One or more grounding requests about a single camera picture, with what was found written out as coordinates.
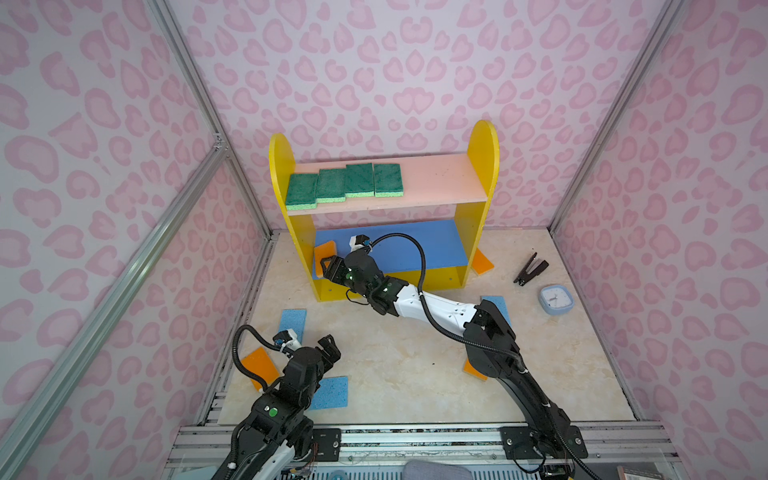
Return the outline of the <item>green sponge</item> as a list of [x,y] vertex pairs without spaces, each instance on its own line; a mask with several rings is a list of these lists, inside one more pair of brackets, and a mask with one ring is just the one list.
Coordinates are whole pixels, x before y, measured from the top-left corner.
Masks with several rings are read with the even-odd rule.
[[285,205],[288,211],[317,207],[317,173],[293,173],[290,176]]
[[339,203],[346,200],[346,170],[321,169],[316,184],[316,199],[321,203]]
[[346,198],[375,196],[374,168],[372,163],[349,164],[344,171]]
[[375,164],[373,173],[376,198],[397,198],[404,195],[401,166],[398,163]]

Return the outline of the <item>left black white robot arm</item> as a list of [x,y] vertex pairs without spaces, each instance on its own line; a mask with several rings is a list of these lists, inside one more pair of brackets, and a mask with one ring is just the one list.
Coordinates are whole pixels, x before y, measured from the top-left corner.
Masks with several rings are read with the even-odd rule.
[[306,416],[320,381],[341,359],[335,339],[316,347],[278,347],[288,357],[283,374],[254,401],[230,435],[230,450],[215,479],[276,479],[289,464],[313,453],[314,422]]

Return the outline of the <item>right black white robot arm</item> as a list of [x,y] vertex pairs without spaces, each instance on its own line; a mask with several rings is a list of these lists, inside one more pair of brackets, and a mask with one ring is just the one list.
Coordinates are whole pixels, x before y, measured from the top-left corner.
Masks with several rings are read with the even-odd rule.
[[534,379],[498,307],[486,300],[467,304],[425,292],[426,255],[419,256],[416,284],[384,274],[369,247],[324,258],[320,266],[325,279],[364,297],[377,313],[423,320],[462,344],[470,365],[497,380],[522,411],[532,430],[531,445],[545,456],[568,456],[581,465],[588,454],[578,429]]

